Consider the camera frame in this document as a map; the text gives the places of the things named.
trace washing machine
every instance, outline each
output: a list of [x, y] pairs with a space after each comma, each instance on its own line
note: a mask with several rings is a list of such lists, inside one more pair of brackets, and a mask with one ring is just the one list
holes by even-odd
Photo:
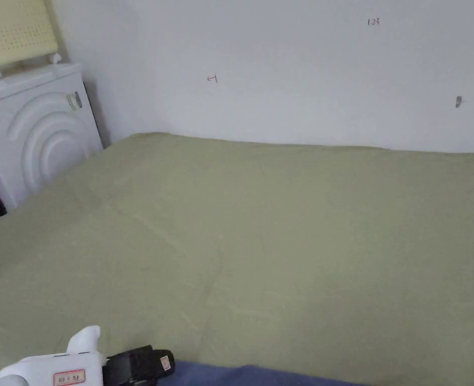
[[21, 68], [0, 80], [0, 200], [8, 212], [102, 150], [81, 70]]

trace green bed sheet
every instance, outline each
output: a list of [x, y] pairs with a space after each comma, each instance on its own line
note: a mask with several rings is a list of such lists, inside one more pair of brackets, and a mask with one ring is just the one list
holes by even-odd
[[0, 219], [0, 367], [111, 355], [474, 385], [474, 154], [135, 135]]

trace yellow plastic basket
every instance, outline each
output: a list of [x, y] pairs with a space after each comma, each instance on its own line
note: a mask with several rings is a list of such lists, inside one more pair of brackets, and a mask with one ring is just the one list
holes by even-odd
[[43, 0], [0, 0], [0, 66], [57, 49]]

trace blue blanket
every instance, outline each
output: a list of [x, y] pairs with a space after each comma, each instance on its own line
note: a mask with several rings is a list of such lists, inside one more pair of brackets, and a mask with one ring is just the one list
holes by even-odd
[[345, 386], [352, 383], [309, 377], [256, 366], [238, 368], [176, 361], [175, 373], [159, 386]]

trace sticker label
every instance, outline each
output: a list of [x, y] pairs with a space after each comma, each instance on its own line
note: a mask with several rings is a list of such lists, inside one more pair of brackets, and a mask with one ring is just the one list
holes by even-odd
[[66, 386], [83, 382], [85, 382], [85, 370], [58, 372], [53, 375], [53, 386]]
[[164, 371], [167, 371], [171, 368], [171, 363], [169, 363], [169, 358], [167, 356], [160, 358], [160, 362]]
[[80, 94], [78, 93], [78, 91], [73, 92], [73, 93], [68, 93], [66, 95], [66, 98], [72, 111], [76, 111], [82, 108], [83, 106], [82, 100], [80, 99]]

